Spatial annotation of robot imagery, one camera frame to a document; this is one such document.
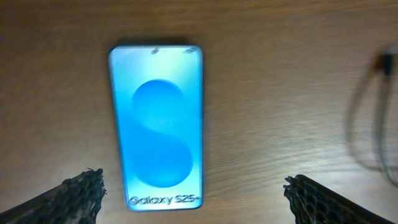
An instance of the blue gradient graphic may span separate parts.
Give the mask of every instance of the blue gradient graphic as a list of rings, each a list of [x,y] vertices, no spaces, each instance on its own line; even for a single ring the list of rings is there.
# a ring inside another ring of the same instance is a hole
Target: blue gradient graphic
[[[127,206],[197,208],[202,190],[201,51],[165,46],[152,54],[153,49],[116,47],[109,55]],[[197,199],[178,203],[177,195]],[[133,197],[173,200],[131,203]]]

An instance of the black cable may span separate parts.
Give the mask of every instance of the black cable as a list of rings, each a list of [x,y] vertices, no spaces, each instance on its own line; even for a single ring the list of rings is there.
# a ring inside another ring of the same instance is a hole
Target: black cable
[[[395,178],[391,166],[386,155],[386,144],[385,144],[385,123],[387,120],[387,112],[389,106],[389,97],[391,94],[392,77],[394,74],[394,59],[397,52],[395,47],[389,47],[382,56],[382,69],[383,78],[379,90],[379,100],[376,111],[375,119],[375,130],[374,137],[376,139],[376,149],[379,154],[379,159],[383,173],[386,175],[388,180],[395,186],[398,187],[398,181]]]

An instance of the wood grain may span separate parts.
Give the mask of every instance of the wood grain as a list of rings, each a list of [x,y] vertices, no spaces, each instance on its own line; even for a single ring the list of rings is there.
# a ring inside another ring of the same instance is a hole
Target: wood grain
[[[101,167],[98,223],[293,223],[282,186],[295,174],[398,222],[398,189],[359,163],[375,164],[377,77],[346,137],[359,83],[398,38],[397,1],[13,0],[0,10],[0,211]],[[124,206],[106,54],[120,38],[149,37],[204,50],[198,210]],[[396,112],[393,103],[395,132]]]

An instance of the brown wooden surface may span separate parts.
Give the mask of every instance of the brown wooden surface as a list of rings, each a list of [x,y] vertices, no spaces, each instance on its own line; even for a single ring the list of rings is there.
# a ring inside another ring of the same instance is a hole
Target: brown wooden surface
[[[398,39],[397,1],[9,0],[0,10],[0,211],[90,167],[104,169],[108,190],[98,223],[293,223],[282,186],[295,174],[398,222],[398,189],[359,163],[374,168],[377,79],[359,84]],[[198,210],[124,206],[106,68],[123,37],[185,37],[204,50]]]

